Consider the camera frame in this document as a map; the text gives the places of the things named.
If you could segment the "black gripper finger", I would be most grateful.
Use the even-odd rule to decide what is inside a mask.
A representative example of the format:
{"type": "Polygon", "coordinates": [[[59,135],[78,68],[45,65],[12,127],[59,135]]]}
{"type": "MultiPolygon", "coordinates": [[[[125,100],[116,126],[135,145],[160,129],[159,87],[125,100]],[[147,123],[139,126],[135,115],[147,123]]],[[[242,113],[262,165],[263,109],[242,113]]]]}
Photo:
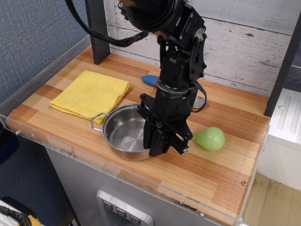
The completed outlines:
{"type": "Polygon", "coordinates": [[[149,118],[145,119],[145,124],[143,128],[143,147],[145,149],[150,149],[152,143],[152,137],[154,132],[154,126],[149,118]]]}
{"type": "Polygon", "coordinates": [[[167,153],[169,148],[172,146],[171,137],[173,135],[173,132],[168,132],[166,134],[159,129],[153,129],[151,132],[149,156],[156,157],[167,153]]]}

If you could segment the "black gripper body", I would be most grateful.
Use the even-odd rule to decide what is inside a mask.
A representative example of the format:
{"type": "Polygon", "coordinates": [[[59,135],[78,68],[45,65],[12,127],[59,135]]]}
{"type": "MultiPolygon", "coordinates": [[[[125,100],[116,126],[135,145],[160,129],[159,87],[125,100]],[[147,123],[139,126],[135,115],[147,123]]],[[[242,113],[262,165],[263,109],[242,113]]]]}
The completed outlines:
{"type": "Polygon", "coordinates": [[[173,132],[172,147],[180,154],[188,153],[188,142],[192,139],[192,132],[186,122],[190,116],[187,105],[186,92],[166,92],[157,88],[155,97],[145,93],[140,95],[141,103],[138,113],[152,121],[154,129],[163,133],[173,132]]]}

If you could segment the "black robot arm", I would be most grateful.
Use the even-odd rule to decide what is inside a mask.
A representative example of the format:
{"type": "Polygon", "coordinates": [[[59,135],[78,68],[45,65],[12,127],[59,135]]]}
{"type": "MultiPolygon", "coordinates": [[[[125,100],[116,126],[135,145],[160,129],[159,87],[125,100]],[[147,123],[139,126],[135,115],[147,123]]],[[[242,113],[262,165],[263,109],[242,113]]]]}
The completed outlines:
{"type": "Polygon", "coordinates": [[[143,146],[151,157],[173,147],[186,154],[192,132],[187,118],[194,112],[203,87],[206,27],[195,9],[183,0],[122,0],[119,9],[139,33],[121,40],[94,30],[81,20],[72,1],[66,2],[79,25],[91,36],[119,47],[127,47],[153,33],[160,45],[160,76],[155,97],[141,94],[138,113],[145,119],[143,146]]]}

